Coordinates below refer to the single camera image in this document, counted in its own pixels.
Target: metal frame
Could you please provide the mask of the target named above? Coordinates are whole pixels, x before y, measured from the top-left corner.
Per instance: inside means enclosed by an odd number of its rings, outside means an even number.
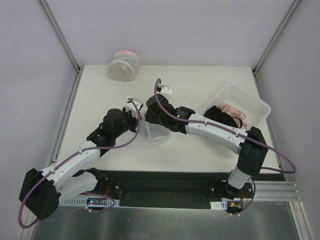
[[[71,114],[71,110],[73,107],[73,103],[75,101],[76,93],[78,90],[78,86],[81,80],[82,72],[84,67],[80,67],[77,63],[77,60],[75,59],[69,44],[67,43],[55,17],[53,12],[51,11],[48,3],[46,0],[38,0],[41,8],[43,9],[43,12],[45,16],[47,17],[52,30],[54,31],[58,41],[61,44],[61,47],[63,48],[65,54],[67,55],[70,63],[72,64],[75,72],[76,77],[73,81],[73,85],[70,91],[70,94],[68,96],[67,104],[64,109],[63,117],[61,120],[61,123],[58,128],[58,133],[55,139],[55,143],[53,146],[53,149],[50,154],[48,165],[50,165],[52,162],[55,162],[58,158],[61,145],[63,142],[63,138],[66,132],[67,124],[69,121],[69,117]],[[277,40],[279,39],[281,33],[287,26],[289,20],[297,10],[298,6],[302,0],[293,0],[292,4],[290,5],[289,9],[287,10],[285,16],[281,20],[279,26],[277,27],[275,33],[273,34],[271,40],[269,41],[267,47],[265,48],[262,56],[260,57],[259,61],[257,62],[256,67],[253,69],[253,76],[254,80],[258,89],[259,96],[263,99],[262,92],[260,89],[260,86],[258,84],[258,80],[256,78],[257,72],[260,70],[261,66],[265,62],[267,56],[269,55],[270,51],[276,44]],[[274,135],[272,132],[272,128],[270,126],[270,122],[267,119],[267,126],[268,130],[270,132],[271,141],[273,146],[276,146]],[[279,164],[279,167],[282,168],[282,163],[280,161],[279,155],[276,154],[277,162]],[[290,207],[292,210],[292,215],[295,221],[295,225],[299,234],[300,239],[302,240],[313,240],[315,239],[312,230],[310,228],[310,224],[308,222],[308,219],[305,214],[303,203],[301,202],[301,197],[299,190],[297,190],[297,185],[294,182],[290,181],[256,181],[256,197],[255,201],[286,201],[290,203]],[[24,215],[24,221],[27,223],[30,223],[34,219],[33,214],[26,209],[26,213]],[[19,239],[30,239],[33,232],[33,227],[29,229],[20,229],[18,233]]]
[[[62,145],[64,136],[65,136],[65,133],[66,133],[68,121],[69,121],[69,118],[70,118],[71,110],[72,110],[72,107],[74,105],[75,98],[76,98],[76,95],[77,95],[77,90],[78,90],[78,87],[79,87],[79,84],[80,84],[80,80],[81,80],[81,76],[82,76],[83,70],[84,70],[83,67],[81,67],[79,69],[79,72],[76,74],[75,79],[73,81],[72,88],[71,88],[71,91],[69,93],[66,106],[64,108],[63,117],[62,117],[61,123],[59,124],[58,133],[57,133],[57,136],[55,138],[55,143],[54,143],[54,146],[53,146],[53,150],[52,150],[52,152],[50,154],[50,158],[49,158],[50,162],[48,163],[48,166],[51,165],[51,163],[56,162],[57,159],[58,159],[58,156],[59,156],[59,153],[60,153],[60,149],[61,149],[61,145]]]
[[[273,36],[271,37],[268,45],[266,46],[262,56],[260,57],[258,63],[256,64],[256,67],[253,69],[254,74],[256,74],[262,64],[265,62],[267,56],[269,55],[271,49],[274,47],[274,45],[276,44],[277,40],[279,39],[281,33],[284,31],[285,27],[287,26],[289,20],[291,19],[291,17],[294,15],[294,13],[296,12],[299,4],[302,2],[302,0],[293,0],[291,6],[289,7],[289,9],[287,10],[287,12],[285,13],[283,19],[281,20],[279,26],[277,27],[277,29],[275,30]]]
[[[259,85],[259,82],[258,82],[258,78],[257,78],[257,74],[254,73],[254,71],[252,71],[252,74],[253,74],[253,79],[254,79],[254,83],[255,83],[255,86],[256,86],[256,89],[258,91],[258,95],[259,95],[259,98],[261,98],[262,100],[264,100],[264,96],[263,96],[263,92],[260,88],[260,85]],[[270,138],[271,138],[271,143],[272,145],[276,148],[277,148],[277,144],[276,144],[276,141],[275,141],[275,136],[274,136],[274,133],[272,131],[272,128],[271,128],[271,125],[270,125],[270,121],[269,121],[269,117],[266,118],[266,126],[268,128],[268,131],[270,133]],[[278,163],[278,166],[280,169],[284,169],[283,168],[283,164],[282,164],[282,161],[280,159],[280,155],[278,153],[274,153],[275,154],[275,158],[276,158],[276,161]],[[284,176],[284,179],[287,180],[288,177],[287,177],[287,174],[284,174],[283,173],[283,176]]]
[[[294,181],[255,181],[256,192],[254,201],[259,202],[290,202],[291,204],[297,204],[300,206],[301,197],[297,189],[297,184]],[[86,207],[88,196],[76,196],[73,197],[60,206],[64,207]],[[117,207],[121,206],[119,200],[117,201]],[[295,211],[296,218],[303,216],[301,211]]]
[[[61,47],[63,48],[66,56],[68,57],[69,61],[71,62],[74,70],[78,73],[80,70],[80,66],[77,63],[77,60],[75,59],[75,56],[73,55],[69,44],[67,43],[67,40],[65,39],[65,36],[63,35],[57,20],[55,18],[55,16],[53,15],[48,3],[46,0],[38,0],[44,15],[47,17],[48,22],[50,23],[52,30],[54,31],[56,38],[58,39],[58,41],[61,44]]]

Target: cable clip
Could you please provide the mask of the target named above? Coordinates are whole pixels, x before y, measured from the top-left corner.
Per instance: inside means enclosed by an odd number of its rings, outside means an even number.
[[[132,99],[132,97],[127,96],[125,99],[126,99],[126,102],[127,102],[127,103],[131,103],[131,101],[130,101],[130,100]]]

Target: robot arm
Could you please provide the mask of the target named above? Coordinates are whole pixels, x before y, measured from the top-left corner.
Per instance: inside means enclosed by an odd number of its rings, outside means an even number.
[[[145,114],[145,120],[152,124],[162,125],[172,132],[209,138],[239,155],[237,165],[229,175],[227,182],[216,190],[222,197],[233,199],[239,194],[239,190],[248,179],[259,174],[268,149],[207,123],[213,123],[214,125],[222,126],[224,129],[236,131],[265,144],[261,131],[256,127],[252,127],[250,130],[231,127],[206,118],[184,106],[174,108],[169,104],[171,95],[170,87],[161,84],[157,86],[157,97],[161,105],[167,112],[181,120],[174,119],[165,113],[157,103],[155,96],[152,96],[146,102],[148,109]]]
[[[30,189],[50,172],[53,174],[49,175],[32,192],[25,203],[40,220],[48,218],[60,203],[78,194],[90,191],[104,193],[107,184],[106,176],[99,170],[91,168],[77,177],[72,176],[110,150],[98,147],[114,147],[116,138],[128,130],[136,132],[140,116],[133,104],[138,110],[143,107],[142,102],[135,98],[132,102],[128,102],[122,110],[110,109],[98,128],[69,157],[41,171],[34,168],[28,171],[24,178],[19,200],[22,201]]]

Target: pink cloth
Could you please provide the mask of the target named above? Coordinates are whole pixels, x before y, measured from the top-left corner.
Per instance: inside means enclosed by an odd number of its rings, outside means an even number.
[[[247,129],[247,124],[244,123],[244,119],[246,118],[246,115],[242,112],[239,111],[238,109],[236,109],[233,106],[230,106],[228,104],[222,103],[220,105],[221,111],[223,113],[226,113],[228,115],[230,115],[233,120],[235,121],[235,123],[237,124],[238,128],[241,127],[241,121],[242,121],[242,129]]]

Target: metal corner post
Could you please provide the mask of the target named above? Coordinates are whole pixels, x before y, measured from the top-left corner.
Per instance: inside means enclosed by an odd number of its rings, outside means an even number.
[[[66,56],[68,57],[69,61],[71,62],[74,70],[78,73],[79,70],[80,70],[80,66],[79,64],[77,63],[77,60],[75,59],[75,56],[73,55],[66,39],[65,39],[65,36],[63,35],[59,25],[58,25],[58,22],[55,18],[55,16],[53,15],[48,3],[46,0],[38,0],[45,16],[47,17],[51,27],[52,27],[52,30],[54,31],[58,41],[60,42],[61,44],[61,47],[63,48]]]
[[[298,6],[300,5],[300,3],[302,1],[303,0],[293,0],[293,2],[291,3],[289,9],[285,13],[285,15],[284,15],[283,19],[281,20],[279,26],[277,27],[277,29],[275,30],[273,36],[271,37],[271,40],[269,41],[268,45],[266,46],[266,48],[265,48],[262,56],[260,57],[258,63],[254,67],[254,69],[253,69],[253,73],[254,74],[257,74],[257,72],[260,70],[262,64],[266,60],[266,58],[269,55],[270,51],[274,47],[274,45],[277,42],[277,40],[279,39],[281,33],[283,32],[283,30],[287,26],[289,20],[292,18],[292,16],[296,12]]]

